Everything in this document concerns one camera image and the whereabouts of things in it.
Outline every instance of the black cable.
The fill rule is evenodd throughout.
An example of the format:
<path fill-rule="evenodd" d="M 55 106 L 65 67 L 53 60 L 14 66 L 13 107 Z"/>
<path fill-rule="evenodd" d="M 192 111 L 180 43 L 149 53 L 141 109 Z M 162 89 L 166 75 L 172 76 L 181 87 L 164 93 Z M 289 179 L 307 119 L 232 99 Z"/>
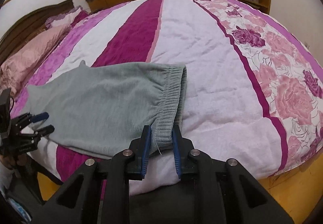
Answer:
<path fill-rule="evenodd" d="M 10 99 L 12 99 L 12 107 L 10 108 L 10 112 L 11 112 L 11 110 L 14 108 L 15 100 L 12 96 L 10 97 Z"/>

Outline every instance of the folded gray garment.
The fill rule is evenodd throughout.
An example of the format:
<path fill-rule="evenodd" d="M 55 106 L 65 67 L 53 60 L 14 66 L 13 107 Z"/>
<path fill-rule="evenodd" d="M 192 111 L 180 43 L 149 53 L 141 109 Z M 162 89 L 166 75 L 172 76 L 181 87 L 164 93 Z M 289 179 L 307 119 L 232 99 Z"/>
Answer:
<path fill-rule="evenodd" d="M 48 84 L 27 89 L 23 113 L 48 112 L 41 127 L 55 127 L 49 136 L 54 142 L 108 158 L 151 125 L 153 153 L 171 147 L 173 124 L 181 125 L 186 67 L 141 62 L 88 67 L 82 61 Z"/>

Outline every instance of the purple stripe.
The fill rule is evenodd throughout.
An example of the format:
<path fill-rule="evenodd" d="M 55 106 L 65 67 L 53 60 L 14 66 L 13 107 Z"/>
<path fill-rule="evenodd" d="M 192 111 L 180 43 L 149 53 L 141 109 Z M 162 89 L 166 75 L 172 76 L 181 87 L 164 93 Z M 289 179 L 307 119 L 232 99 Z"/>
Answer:
<path fill-rule="evenodd" d="M 323 82 L 323 68 L 319 65 L 319 63 L 315 60 L 315 58 L 311 55 L 311 53 L 306 51 L 306 49 L 302 46 L 300 41 L 298 41 L 298 39 L 295 36 L 293 36 L 290 32 L 288 32 L 288 30 L 286 28 L 281 26 L 279 23 L 277 23 L 275 20 L 273 20 L 270 16 L 263 14 L 259 10 L 253 9 L 244 3 L 241 3 L 237 0 L 228 0 L 228 1 L 230 3 L 234 3 L 240 7 L 248 10 L 249 12 L 251 12 L 252 14 L 254 14 L 256 16 L 260 16 L 269 25 L 271 25 L 273 28 L 275 28 L 277 31 L 279 31 L 283 36 L 285 36 L 285 38 L 289 42 L 291 42 L 294 46 L 296 46 L 296 48 L 298 49 L 300 54 L 310 63 L 315 74 Z"/>
<path fill-rule="evenodd" d="M 92 67 L 145 62 L 154 41 L 163 0 L 147 0 L 127 19 Z"/>
<path fill-rule="evenodd" d="M 213 19 L 216 20 L 218 26 L 223 31 L 224 35 L 230 39 L 230 44 L 233 46 L 234 50 L 239 55 L 239 58 L 240 58 L 243 66 L 244 66 L 244 69 L 246 70 L 246 73 L 247 73 L 247 75 L 248 75 L 248 77 L 249 77 L 249 79 L 251 81 L 252 87 L 254 88 L 254 91 L 257 94 L 258 101 L 262 106 L 263 117 L 267 117 L 267 118 L 269 118 L 271 120 L 271 122 L 273 123 L 274 127 L 276 128 L 276 130 L 277 130 L 277 132 L 278 132 L 278 134 L 280 136 L 280 143 L 281 143 L 281 148 L 282 148 L 282 158 L 281 158 L 281 164 L 280 164 L 280 167 L 278 168 L 278 171 L 282 170 L 286 166 L 287 157 L 288 157 L 287 136 L 286 136 L 286 130 L 285 130 L 283 124 L 280 122 L 278 117 L 270 116 L 269 104 L 268 104 L 268 102 L 266 100 L 266 97 L 264 96 L 264 93 L 262 92 L 262 89 L 261 89 L 261 87 L 260 87 L 260 85 L 258 83 L 258 80 L 256 79 L 255 74 L 253 73 L 253 71 L 251 70 L 251 68 L 249 66 L 248 59 L 245 56 L 243 56 L 243 54 L 239 50 L 238 46 L 235 44 L 235 39 L 233 38 L 233 36 L 227 34 L 224 26 L 221 25 L 219 18 L 217 18 L 214 14 L 209 12 L 206 8 L 201 6 L 195 0 L 192 0 L 192 1 L 194 3 L 196 3 L 199 7 L 201 7 L 204 11 L 206 11 Z"/>
<path fill-rule="evenodd" d="M 163 0 L 147 0 L 141 4 L 118 30 L 92 67 L 145 62 L 158 27 L 162 2 Z M 58 146 L 56 168 L 61 180 L 67 180 L 89 158 L 90 156 Z"/>
<path fill-rule="evenodd" d="M 73 28 L 61 44 L 47 57 L 47 59 L 41 64 L 37 73 L 35 73 L 28 81 L 25 88 L 22 90 L 17 102 L 15 102 L 12 110 L 12 117 L 18 116 L 21 110 L 27 103 L 28 85 L 44 85 L 52 76 L 52 74 L 63 64 L 65 58 L 67 58 L 74 46 L 81 40 L 81 38 L 88 33 L 93 27 L 95 27 L 102 19 L 107 17 L 113 10 L 124 6 L 127 3 L 117 5 L 110 9 L 101 11 L 96 16 L 89 18 L 83 25 Z"/>

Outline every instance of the wooden floor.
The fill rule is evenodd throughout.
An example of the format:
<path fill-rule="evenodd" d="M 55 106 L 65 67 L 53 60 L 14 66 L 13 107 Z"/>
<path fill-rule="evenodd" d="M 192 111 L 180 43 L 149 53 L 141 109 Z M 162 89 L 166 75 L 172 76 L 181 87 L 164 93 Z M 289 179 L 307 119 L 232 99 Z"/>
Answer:
<path fill-rule="evenodd" d="M 288 212 L 295 224 L 303 223 L 323 195 L 322 153 L 316 154 L 296 169 L 259 181 Z M 59 188 L 42 174 L 38 174 L 38 181 L 44 200 L 48 200 Z"/>

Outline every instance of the person's hand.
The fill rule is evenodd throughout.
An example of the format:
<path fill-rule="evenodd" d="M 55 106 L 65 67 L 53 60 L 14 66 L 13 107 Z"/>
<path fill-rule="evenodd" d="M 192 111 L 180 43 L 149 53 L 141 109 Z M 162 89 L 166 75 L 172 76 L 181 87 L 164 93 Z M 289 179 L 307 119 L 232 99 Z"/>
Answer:
<path fill-rule="evenodd" d="M 12 156 L 0 156 L 0 162 L 8 169 L 12 169 L 16 165 L 16 162 Z M 18 156 L 17 165 L 24 166 L 27 163 L 27 154 L 21 154 Z"/>

